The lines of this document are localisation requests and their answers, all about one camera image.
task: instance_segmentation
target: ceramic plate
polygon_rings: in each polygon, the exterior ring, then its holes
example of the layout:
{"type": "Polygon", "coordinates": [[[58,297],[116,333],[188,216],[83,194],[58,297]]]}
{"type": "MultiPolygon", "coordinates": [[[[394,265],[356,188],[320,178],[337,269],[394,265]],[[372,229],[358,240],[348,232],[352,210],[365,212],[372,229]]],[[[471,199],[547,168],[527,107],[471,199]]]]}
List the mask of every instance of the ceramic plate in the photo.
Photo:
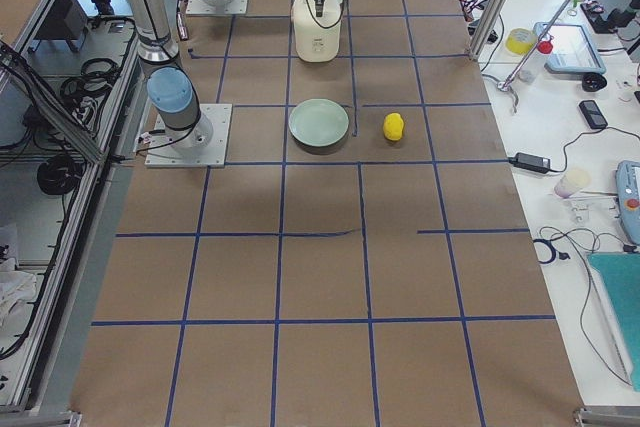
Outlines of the ceramic plate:
{"type": "Polygon", "coordinates": [[[340,104],[331,100],[305,100],[289,114],[291,135],[311,147],[335,144],[348,129],[349,116],[340,104]]]}

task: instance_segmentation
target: smartphone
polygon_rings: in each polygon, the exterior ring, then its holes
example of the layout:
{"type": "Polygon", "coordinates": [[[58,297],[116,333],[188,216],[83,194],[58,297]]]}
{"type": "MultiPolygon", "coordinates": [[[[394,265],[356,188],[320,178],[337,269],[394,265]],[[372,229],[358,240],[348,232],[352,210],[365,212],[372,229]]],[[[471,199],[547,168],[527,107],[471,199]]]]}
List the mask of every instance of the smartphone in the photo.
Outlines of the smartphone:
{"type": "Polygon", "coordinates": [[[607,119],[604,118],[602,112],[600,111],[600,107],[593,100],[583,100],[578,104],[580,110],[582,111],[582,115],[584,115],[587,124],[594,130],[602,130],[607,125],[607,119]]]}

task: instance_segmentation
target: white container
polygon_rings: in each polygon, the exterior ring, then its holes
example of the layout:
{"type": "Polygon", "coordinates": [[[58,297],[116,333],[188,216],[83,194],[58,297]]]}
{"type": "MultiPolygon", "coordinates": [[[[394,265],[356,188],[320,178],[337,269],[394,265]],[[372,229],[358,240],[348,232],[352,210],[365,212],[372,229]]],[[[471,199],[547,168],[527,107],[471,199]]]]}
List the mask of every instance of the white container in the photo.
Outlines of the white container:
{"type": "Polygon", "coordinates": [[[544,64],[553,51],[553,45],[548,40],[538,43],[531,57],[527,59],[525,64],[518,72],[518,77],[527,84],[532,84],[536,77],[544,69],[544,64]]]}
{"type": "Polygon", "coordinates": [[[316,17],[315,14],[313,0],[293,2],[291,20],[296,37],[296,51],[307,62],[328,62],[338,55],[340,47],[340,4],[338,0],[325,0],[322,17],[316,17]],[[318,23],[333,27],[322,28],[318,23]]]}
{"type": "Polygon", "coordinates": [[[556,195],[566,199],[579,190],[584,189],[590,182],[591,176],[589,172],[578,167],[573,167],[564,173],[553,191],[556,195]]]}

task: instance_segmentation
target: yellow lemon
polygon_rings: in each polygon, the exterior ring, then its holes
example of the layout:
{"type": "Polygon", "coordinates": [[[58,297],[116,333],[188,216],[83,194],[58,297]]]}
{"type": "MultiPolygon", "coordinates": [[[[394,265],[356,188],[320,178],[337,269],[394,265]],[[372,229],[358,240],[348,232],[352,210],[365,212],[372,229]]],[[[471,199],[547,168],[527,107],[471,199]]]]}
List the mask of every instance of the yellow lemon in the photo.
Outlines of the yellow lemon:
{"type": "Polygon", "coordinates": [[[396,142],[402,138],[404,120],[397,112],[387,115],[382,124],[382,133],[387,140],[396,142]]]}

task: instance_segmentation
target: tape roll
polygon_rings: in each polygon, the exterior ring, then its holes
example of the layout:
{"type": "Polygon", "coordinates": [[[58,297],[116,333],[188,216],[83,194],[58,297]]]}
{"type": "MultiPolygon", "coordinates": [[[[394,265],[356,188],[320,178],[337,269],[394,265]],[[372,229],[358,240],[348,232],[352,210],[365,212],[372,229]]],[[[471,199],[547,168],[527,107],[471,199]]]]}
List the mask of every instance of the tape roll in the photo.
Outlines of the tape roll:
{"type": "Polygon", "coordinates": [[[536,35],[527,29],[513,29],[509,32],[505,46],[517,55],[524,55],[531,50],[536,43],[536,35]]]}

